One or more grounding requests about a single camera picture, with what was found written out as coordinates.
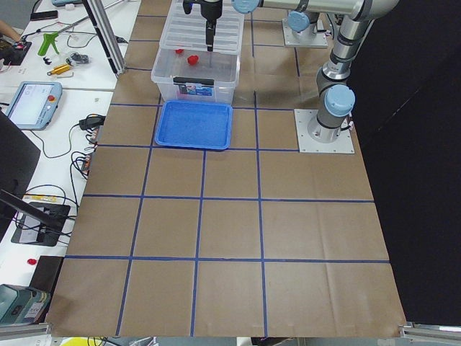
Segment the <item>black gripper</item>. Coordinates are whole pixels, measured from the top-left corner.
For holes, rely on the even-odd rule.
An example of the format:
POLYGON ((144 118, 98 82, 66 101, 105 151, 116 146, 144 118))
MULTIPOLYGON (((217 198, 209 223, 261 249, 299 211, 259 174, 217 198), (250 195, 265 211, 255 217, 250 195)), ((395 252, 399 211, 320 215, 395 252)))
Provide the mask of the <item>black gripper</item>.
MULTIPOLYGON (((221 17, 221 0, 183 0, 182 6, 185 14, 192 12, 194 4, 200 6, 200 14, 205 19, 219 19, 221 17)), ((216 21, 206 21, 205 42, 208 52, 213 52, 216 21)))

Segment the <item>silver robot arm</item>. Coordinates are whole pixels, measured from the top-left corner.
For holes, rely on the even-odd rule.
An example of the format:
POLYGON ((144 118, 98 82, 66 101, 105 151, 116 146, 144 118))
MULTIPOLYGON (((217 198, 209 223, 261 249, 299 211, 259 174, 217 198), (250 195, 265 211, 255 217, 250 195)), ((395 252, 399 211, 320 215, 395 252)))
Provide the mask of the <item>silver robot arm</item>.
POLYGON ((319 17, 319 12, 294 10, 289 12, 287 23, 293 32, 300 34, 306 31, 309 35, 317 35, 321 33, 318 30, 319 17))
POLYGON ((316 83, 320 104, 315 118, 308 123, 309 136, 320 143, 334 142, 342 132, 341 124, 355 103, 353 91, 346 85, 352 61, 366 36, 370 24, 384 17, 397 1, 232 1, 241 14, 258 7, 288 9, 288 25, 302 32, 320 13, 340 14, 344 18, 334 37, 329 60, 318 70, 316 83))

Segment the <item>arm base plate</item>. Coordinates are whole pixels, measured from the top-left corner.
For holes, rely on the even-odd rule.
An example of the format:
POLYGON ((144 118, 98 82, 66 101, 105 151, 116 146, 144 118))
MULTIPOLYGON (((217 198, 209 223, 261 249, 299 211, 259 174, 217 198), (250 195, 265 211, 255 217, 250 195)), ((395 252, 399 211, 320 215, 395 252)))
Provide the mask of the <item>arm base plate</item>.
POLYGON ((327 49, 328 47, 326 29, 320 19, 302 32, 293 31, 289 27, 287 19, 283 19, 282 29, 285 46, 287 47, 318 49, 327 49))
POLYGON ((354 154, 351 130, 346 120, 337 129, 324 128, 317 110, 294 109, 299 152, 302 154, 354 154))

